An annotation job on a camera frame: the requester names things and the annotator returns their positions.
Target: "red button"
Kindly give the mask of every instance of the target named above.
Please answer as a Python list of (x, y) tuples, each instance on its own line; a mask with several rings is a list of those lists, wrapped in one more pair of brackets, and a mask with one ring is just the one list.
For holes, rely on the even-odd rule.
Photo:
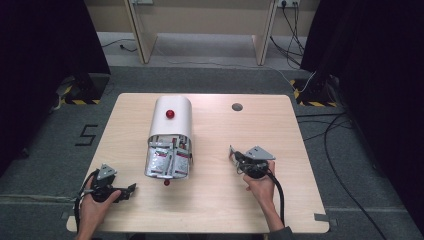
[(174, 118), (174, 116), (175, 116), (174, 111), (172, 111), (172, 110), (166, 111), (166, 117), (167, 118), (171, 119), (171, 118)]

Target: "black curtain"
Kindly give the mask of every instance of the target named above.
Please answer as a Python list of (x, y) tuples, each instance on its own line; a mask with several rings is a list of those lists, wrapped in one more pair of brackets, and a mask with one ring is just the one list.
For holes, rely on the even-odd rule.
[(339, 77), (373, 161), (424, 234), (424, 1), (337, 2), (321, 1), (302, 68)]
[(29, 144), (68, 76), (110, 74), (82, 0), (0, 1), (0, 175)]

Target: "person's arm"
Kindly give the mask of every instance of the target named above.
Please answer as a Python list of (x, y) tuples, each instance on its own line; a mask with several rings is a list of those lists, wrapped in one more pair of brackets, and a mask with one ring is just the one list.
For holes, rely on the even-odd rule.
[[(93, 177), (87, 182), (87, 186), (91, 186)], [(121, 194), (120, 190), (113, 192), (104, 202), (94, 201), (91, 194), (84, 196), (80, 210), (80, 226), (76, 240), (89, 240), (96, 231), (97, 227), (103, 223), (107, 211), (112, 203)]]
[[(275, 172), (275, 162), (268, 161), (269, 169)], [(294, 239), (290, 227), (285, 227), (274, 205), (274, 182), (268, 176), (260, 179), (253, 179), (244, 175), (243, 180), (249, 185), (246, 190), (251, 191), (259, 203), (265, 215), (270, 231), (269, 239)]]

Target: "white cylindrical device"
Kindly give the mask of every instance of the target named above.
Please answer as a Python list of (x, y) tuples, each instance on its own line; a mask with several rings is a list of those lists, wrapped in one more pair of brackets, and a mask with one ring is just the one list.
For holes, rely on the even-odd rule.
[(191, 102), (184, 96), (156, 100), (148, 138), (145, 175), (161, 179), (187, 178), (192, 149)]

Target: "small black hole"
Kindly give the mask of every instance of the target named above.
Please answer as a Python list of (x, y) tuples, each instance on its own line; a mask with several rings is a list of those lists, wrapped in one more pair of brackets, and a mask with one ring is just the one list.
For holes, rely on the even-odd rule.
[(233, 106), (231, 107), (234, 111), (237, 111), (237, 112), (243, 110), (243, 105), (241, 105), (240, 103), (234, 103)]

